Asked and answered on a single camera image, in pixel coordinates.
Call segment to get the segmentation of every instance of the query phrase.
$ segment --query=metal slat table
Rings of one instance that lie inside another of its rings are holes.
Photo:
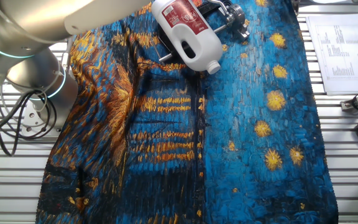
[[[339,221],[358,223],[358,138],[350,132],[358,123],[358,115],[343,113],[339,105],[340,101],[349,100],[353,96],[327,96],[324,93],[316,53],[305,22],[305,17],[309,15],[338,13],[358,13],[358,5],[307,3],[301,5],[298,20],[305,41],[328,166],[339,206]],[[66,47],[60,43],[51,49],[61,60]],[[20,94],[13,87],[7,86],[5,90],[8,106],[12,107]],[[7,147],[11,148],[13,139],[5,135],[3,138]],[[56,139],[57,136],[49,136],[32,142],[21,141],[15,157],[6,157],[0,148],[0,224],[34,223],[45,163]]]

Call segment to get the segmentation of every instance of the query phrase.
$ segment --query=blue cloth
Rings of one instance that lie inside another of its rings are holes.
[[[218,34],[214,75],[158,63],[151,41],[167,52],[151,4],[76,37],[78,99],[45,168],[37,223],[337,223],[291,2],[233,3],[250,37]]]

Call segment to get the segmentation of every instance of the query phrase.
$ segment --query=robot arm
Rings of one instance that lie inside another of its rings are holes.
[[[0,0],[0,85],[7,71],[58,40],[112,23],[150,0]]]

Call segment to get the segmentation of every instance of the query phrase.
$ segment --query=textured blue fabric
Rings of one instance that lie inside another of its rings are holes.
[[[37,223],[337,223],[290,0],[233,3],[250,37],[218,35],[214,75],[158,63],[151,41],[167,51],[151,4],[76,37],[78,99],[45,168]]]

